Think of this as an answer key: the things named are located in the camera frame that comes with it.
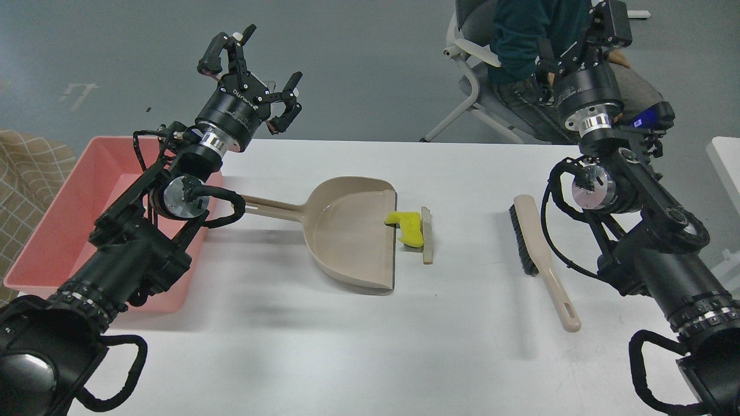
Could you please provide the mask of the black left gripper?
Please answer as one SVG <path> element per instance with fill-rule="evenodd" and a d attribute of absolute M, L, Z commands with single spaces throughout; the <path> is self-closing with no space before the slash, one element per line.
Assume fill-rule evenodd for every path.
<path fill-rule="evenodd" d="M 195 126 L 203 134 L 201 144 L 219 154 L 243 152 L 262 122 L 271 135 L 284 133 L 303 109 L 296 92 L 302 72 L 293 73 L 282 91 L 269 92 L 248 70 L 243 45 L 256 29 L 251 24 L 233 35 L 220 32 L 197 64 L 198 73 L 216 79 L 217 87 L 196 116 Z M 224 71 L 222 51 L 227 53 L 229 71 L 218 77 Z M 270 117 L 273 103 L 284 105 L 280 116 Z"/>

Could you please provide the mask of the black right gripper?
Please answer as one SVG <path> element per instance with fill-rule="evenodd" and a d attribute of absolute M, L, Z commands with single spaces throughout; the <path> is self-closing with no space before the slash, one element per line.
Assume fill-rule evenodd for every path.
<path fill-rule="evenodd" d="M 632 44 L 626 3 L 589 2 L 589 34 L 555 56 L 552 43 L 538 39 L 536 102 L 553 106 L 560 124 L 584 137 L 612 127 L 623 105 L 608 53 Z"/>

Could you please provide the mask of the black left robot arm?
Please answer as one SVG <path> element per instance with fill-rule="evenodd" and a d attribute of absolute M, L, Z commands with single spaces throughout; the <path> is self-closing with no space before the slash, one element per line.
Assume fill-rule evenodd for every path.
<path fill-rule="evenodd" d="M 74 401 L 106 413 L 134 392 L 148 345 L 106 330 L 190 269 L 187 248 L 201 229 L 244 216 L 236 192 L 207 184 L 225 154 L 246 150 L 262 124 L 284 132 L 302 109 L 294 91 L 302 73 L 272 92 L 248 70 L 243 47 L 256 28 L 211 40 L 197 71 L 217 87 L 193 125 L 133 132 L 142 173 L 96 219 L 91 258 L 47 299 L 3 306 L 3 415 L 66 415 Z"/>

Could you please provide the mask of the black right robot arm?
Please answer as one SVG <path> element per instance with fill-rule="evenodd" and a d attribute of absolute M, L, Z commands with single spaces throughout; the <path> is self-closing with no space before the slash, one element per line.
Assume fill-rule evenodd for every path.
<path fill-rule="evenodd" d="M 674 111 L 659 102 L 629 118 L 609 55 L 631 44 L 623 2 L 589 3 L 589 26 L 562 55 L 540 39 L 538 74 L 553 74 L 558 119 L 579 134 L 577 159 L 552 169 L 544 201 L 589 224 L 601 250 L 594 277 L 623 296 L 656 301 L 676 340 L 648 330 L 629 343 L 632 384 L 641 400 L 669 415 L 738 414 L 738 300 L 701 260 L 710 235 L 659 183 L 651 158 L 663 155 L 661 137 Z M 696 397 L 691 405 L 658 400 L 647 385 L 642 355 L 653 343 L 679 356 L 677 366 Z"/>

